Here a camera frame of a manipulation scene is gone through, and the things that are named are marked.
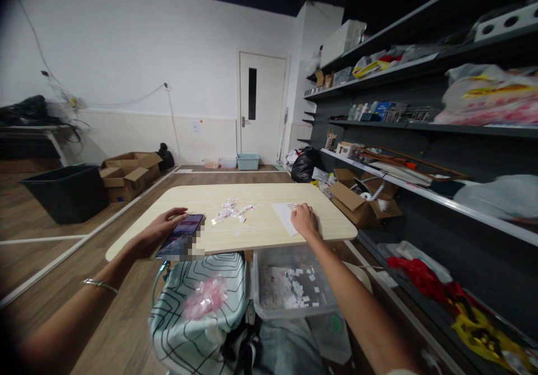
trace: phone screen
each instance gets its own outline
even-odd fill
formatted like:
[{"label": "phone screen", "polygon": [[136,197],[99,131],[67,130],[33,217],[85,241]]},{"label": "phone screen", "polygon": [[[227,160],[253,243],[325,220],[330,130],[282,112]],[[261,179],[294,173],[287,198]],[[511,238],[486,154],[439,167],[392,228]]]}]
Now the phone screen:
[{"label": "phone screen", "polygon": [[163,246],[155,255],[156,259],[174,260],[173,256],[187,256],[191,240],[202,222],[203,214],[189,215],[177,224]]}]

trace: black garbage bag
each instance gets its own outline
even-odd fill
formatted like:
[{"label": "black garbage bag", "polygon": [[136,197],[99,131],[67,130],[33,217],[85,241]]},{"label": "black garbage bag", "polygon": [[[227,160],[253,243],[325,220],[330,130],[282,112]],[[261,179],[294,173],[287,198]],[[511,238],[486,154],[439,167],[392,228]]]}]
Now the black garbage bag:
[{"label": "black garbage bag", "polygon": [[0,126],[56,126],[62,124],[58,117],[47,112],[47,102],[41,95],[32,96],[20,103],[0,108]]},{"label": "black garbage bag", "polygon": [[159,170],[161,172],[174,166],[174,156],[168,150],[168,146],[164,142],[161,142],[161,148],[157,151],[157,155],[162,159],[162,161],[159,162]]},{"label": "black garbage bag", "polygon": [[325,170],[319,151],[312,147],[307,147],[293,164],[291,178],[297,183],[310,183],[314,168]]}]

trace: table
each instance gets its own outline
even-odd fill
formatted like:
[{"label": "table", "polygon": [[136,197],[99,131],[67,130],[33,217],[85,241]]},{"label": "table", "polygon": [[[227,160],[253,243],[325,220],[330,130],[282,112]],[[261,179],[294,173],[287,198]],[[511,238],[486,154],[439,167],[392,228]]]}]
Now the table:
[{"label": "table", "polygon": [[62,166],[69,166],[67,158],[64,155],[62,148],[60,147],[60,144],[58,143],[54,135],[57,131],[65,128],[71,128],[71,126],[67,124],[60,124],[58,126],[2,126],[0,127],[0,133],[20,135],[23,137],[31,137],[36,135],[45,136],[50,142],[52,142],[54,149],[56,149]]},{"label": "table", "polygon": [[[228,198],[236,198],[237,209],[255,204],[256,209],[247,211],[246,221],[228,217],[216,225],[222,204]],[[205,214],[206,223],[200,236],[193,242],[195,254],[213,254],[241,251],[263,247],[291,246],[305,243],[297,234],[291,237],[276,215],[272,204],[282,202],[306,202],[318,216],[319,231],[323,239],[349,240],[357,236],[357,229],[344,214],[311,184],[212,184],[206,186],[179,186],[166,191],[138,220],[119,237],[106,252],[112,260],[123,246],[159,214],[173,207],[187,207],[191,214]]]}]

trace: door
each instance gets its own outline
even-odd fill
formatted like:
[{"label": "door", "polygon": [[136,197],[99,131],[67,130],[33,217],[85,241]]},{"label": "door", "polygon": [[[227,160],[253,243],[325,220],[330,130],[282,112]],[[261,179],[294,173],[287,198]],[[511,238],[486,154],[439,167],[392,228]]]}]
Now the door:
[{"label": "door", "polygon": [[278,159],[285,73],[284,58],[239,53],[241,153],[260,164]]}]

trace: bracelet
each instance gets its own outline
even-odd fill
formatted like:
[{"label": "bracelet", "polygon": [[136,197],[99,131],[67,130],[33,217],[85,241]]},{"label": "bracelet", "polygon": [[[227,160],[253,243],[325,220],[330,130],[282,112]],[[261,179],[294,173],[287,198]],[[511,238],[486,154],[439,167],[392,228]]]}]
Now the bracelet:
[{"label": "bracelet", "polygon": [[86,280],[82,281],[81,284],[84,284],[84,285],[89,284],[89,285],[95,285],[95,286],[98,286],[98,287],[103,287],[103,288],[109,289],[110,291],[115,292],[116,295],[118,295],[118,290],[116,288],[112,288],[110,285],[108,285],[104,281],[97,281],[97,280],[94,280],[94,279],[86,279]]}]

